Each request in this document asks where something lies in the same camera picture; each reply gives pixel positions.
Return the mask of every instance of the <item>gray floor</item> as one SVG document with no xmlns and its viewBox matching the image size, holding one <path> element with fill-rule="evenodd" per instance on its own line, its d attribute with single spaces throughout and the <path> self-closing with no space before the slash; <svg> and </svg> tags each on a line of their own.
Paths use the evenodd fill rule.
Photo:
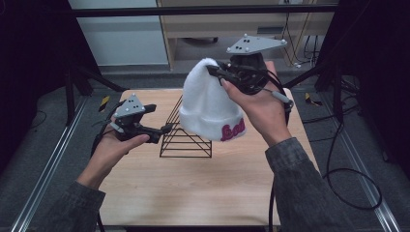
<svg viewBox="0 0 410 232">
<path fill-rule="evenodd" d="M 220 38 L 217 43 L 180 40 L 176 54 L 177 63 L 172 71 L 151 70 L 150 72 L 128 75 L 107 74 L 106 77 L 128 88 L 182 87 L 188 71 L 199 59 L 211 57 L 227 60 L 229 56 L 224 51 L 235 40 L 235 38 Z M 282 82 L 287 82 L 303 71 L 310 69 L 310 63 L 303 64 L 301 68 L 286 66 L 279 51 L 266 52 L 264 57 L 267 60 L 275 61 Z M 312 77 L 292 89 L 303 120 L 331 114 L 327 102 L 331 98 L 332 91 L 316 94 L 312 89 L 314 80 L 315 78 Z M 35 228 L 50 204 L 76 178 L 87 163 L 92 141 L 100 129 L 92 127 L 92 125 L 105 117 L 104 113 L 98 112 L 101 100 L 104 96 L 109 95 L 111 99 L 107 108 L 110 108 L 119 100 L 121 95 L 121 93 L 110 91 L 97 82 L 92 81 L 92 84 L 95 88 L 93 96 L 81 97 L 76 94 L 76 103 L 84 102 L 78 126 L 73 128 L 73 136 L 70 141 L 67 144 L 60 144 L 62 156 L 60 159 L 54 160 L 58 165 L 55 166 L 55 169 L 51 169 L 52 175 L 48 186 L 44 188 L 36 186 L 36 183 L 44 176 L 42 176 L 44 168 L 49 166 L 47 163 L 56 145 L 58 145 L 61 135 L 67 131 L 65 127 L 64 89 L 57 89 L 39 100 L 38 109 L 41 112 L 38 113 L 33 122 L 33 125 L 39 125 L 28 131 L 9 168 L 0 177 L 0 227 L 10 227 L 18 216 L 25 216 L 27 222 L 25 225 L 29 228 Z M 306 103 L 305 93 L 310 93 L 315 100 L 324 102 L 324 105 Z M 347 108 L 355 105 L 356 100 L 349 98 L 344 103 L 344 107 Z M 331 169 L 337 167 L 364 168 L 364 171 L 381 188 L 383 205 L 376 211 L 361 211 L 345 204 L 343 207 L 359 231 L 410 231 L 410 182 L 397 164 L 383 161 L 382 150 L 369 128 L 366 118 L 360 115 L 359 109 L 344 117 L 344 131 L 337 138 L 336 146 L 332 152 Z M 319 123 L 305 124 L 305 129 L 319 169 L 324 173 L 331 140 L 316 140 L 334 136 L 337 122 L 334 119 L 329 119 Z M 337 173 L 332 176 L 332 181 L 336 183 L 337 192 L 348 201 L 366 207 L 373 204 L 369 201 L 373 192 L 372 186 L 358 178 L 357 175 Z M 21 212 L 27 209 L 24 208 L 27 200 L 33 199 L 33 196 L 30 197 L 33 189 L 41 190 L 37 195 L 39 199 L 34 200 L 37 203 L 31 205 L 36 211 L 32 215 L 22 215 Z M 387 218 L 390 222 L 383 222 L 381 218 Z M 394 225 L 391 222 L 396 222 L 399 228 L 387 228 L 387 226 Z M 212 228 L 210 231 L 212 230 L 221 231 L 222 229 Z M 167 229 L 140 228 L 140 231 L 167 231 Z M 260 231 L 260 228 L 255 228 L 252 231 Z"/>
</svg>

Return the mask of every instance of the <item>finger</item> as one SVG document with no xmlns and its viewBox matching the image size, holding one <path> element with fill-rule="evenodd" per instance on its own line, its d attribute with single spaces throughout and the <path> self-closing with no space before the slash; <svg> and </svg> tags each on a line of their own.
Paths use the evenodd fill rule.
<svg viewBox="0 0 410 232">
<path fill-rule="evenodd" d="M 236 96 L 241 94 L 241 91 L 234 84 L 232 84 L 231 82 L 229 82 L 225 79 L 221 79 L 220 83 L 222 83 L 223 89 L 225 89 L 225 91 L 228 94 L 229 98 L 231 98 L 232 100 L 234 100 Z"/>
<path fill-rule="evenodd" d="M 139 136 L 136 136 L 134 138 L 131 138 L 127 141 L 122 142 L 123 144 L 123 148 L 125 150 L 125 152 L 134 149 L 138 146 L 140 146 L 141 144 L 145 143 L 146 141 L 148 141 L 150 139 L 150 136 L 147 134 L 141 134 Z"/>
</svg>

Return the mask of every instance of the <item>forearm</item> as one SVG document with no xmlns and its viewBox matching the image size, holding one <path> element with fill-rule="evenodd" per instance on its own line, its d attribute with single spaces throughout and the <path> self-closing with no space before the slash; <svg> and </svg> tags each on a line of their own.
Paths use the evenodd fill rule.
<svg viewBox="0 0 410 232">
<path fill-rule="evenodd" d="M 54 203 L 38 231 L 93 231 L 105 193 L 78 182 Z"/>
<path fill-rule="evenodd" d="M 284 231 L 353 231 L 353 226 L 296 138 L 266 151 Z"/>
</svg>

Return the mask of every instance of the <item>human hand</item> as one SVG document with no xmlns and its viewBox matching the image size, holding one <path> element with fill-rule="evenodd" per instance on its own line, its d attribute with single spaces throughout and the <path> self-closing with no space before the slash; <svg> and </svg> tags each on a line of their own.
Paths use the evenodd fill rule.
<svg viewBox="0 0 410 232">
<path fill-rule="evenodd" d="M 272 73 L 277 73 L 274 62 L 266 62 L 266 67 Z M 283 103 L 274 98 L 272 93 L 260 91 L 255 95 L 245 95 L 229 81 L 223 80 L 221 83 L 229 98 L 244 109 L 250 122 L 270 147 L 291 137 L 286 126 Z M 265 88 L 278 91 L 271 82 Z"/>
<path fill-rule="evenodd" d="M 115 136 L 115 130 L 108 125 L 94 155 L 77 181 L 85 187 L 98 189 L 103 179 L 125 154 L 149 139 L 149 135 L 141 134 L 122 142 Z"/>
</svg>

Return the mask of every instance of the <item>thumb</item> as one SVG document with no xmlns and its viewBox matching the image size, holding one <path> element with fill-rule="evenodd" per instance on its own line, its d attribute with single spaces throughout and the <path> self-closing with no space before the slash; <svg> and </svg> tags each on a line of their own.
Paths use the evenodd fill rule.
<svg viewBox="0 0 410 232">
<path fill-rule="evenodd" d="M 136 136 L 134 138 L 131 138 L 127 141 L 124 141 L 123 142 L 124 149 L 129 151 L 131 149 L 134 149 L 134 148 L 140 146 L 141 144 L 145 143 L 149 139 L 150 139 L 150 136 L 148 134 L 141 134 L 141 135 Z"/>
<path fill-rule="evenodd" d="M 228 90 L 230 88 L 232 88 L 232 84 L 229 81 L 226 81 L 225 79 L 221 79 L 220 83 L 222 84 L 223 89 L 225 89 L 226 92 L 228 92 Z"/>
</svg>

